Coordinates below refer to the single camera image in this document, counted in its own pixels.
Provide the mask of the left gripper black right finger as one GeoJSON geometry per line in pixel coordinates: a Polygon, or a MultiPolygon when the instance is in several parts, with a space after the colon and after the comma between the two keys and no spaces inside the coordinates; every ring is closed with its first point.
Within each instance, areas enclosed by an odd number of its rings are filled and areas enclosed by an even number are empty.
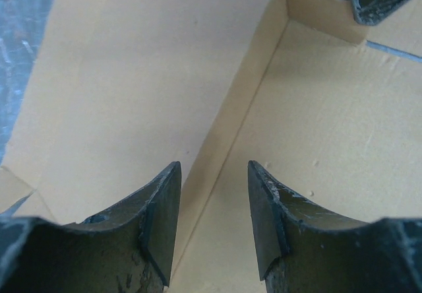
{"type": "Polygon", "coordinates": [[[372,223],[294,192],[258,162],[248,192],[260,280],[268,292],[420,292],[421,219],[372,223]]]}

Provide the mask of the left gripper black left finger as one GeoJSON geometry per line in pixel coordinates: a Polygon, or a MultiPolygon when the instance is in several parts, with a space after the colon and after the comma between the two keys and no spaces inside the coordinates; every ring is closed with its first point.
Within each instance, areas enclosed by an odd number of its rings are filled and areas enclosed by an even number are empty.
{"type": "Polygon", "coordinates": [[[169,285],[181,165],[81,223],[1,217],[2,292],[162,292],[169,285]]]}

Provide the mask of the brown cardboard box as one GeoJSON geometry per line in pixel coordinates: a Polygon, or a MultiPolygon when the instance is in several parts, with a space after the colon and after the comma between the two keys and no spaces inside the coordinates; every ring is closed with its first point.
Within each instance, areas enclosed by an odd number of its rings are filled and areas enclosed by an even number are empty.
{"type": "Polygon", "coordinates": [[[421,0],[1,0],[1,210],[80,222],[171,161],[171,292],[264,292],[247,163],[363,221],[421,215],[421,0]]]}

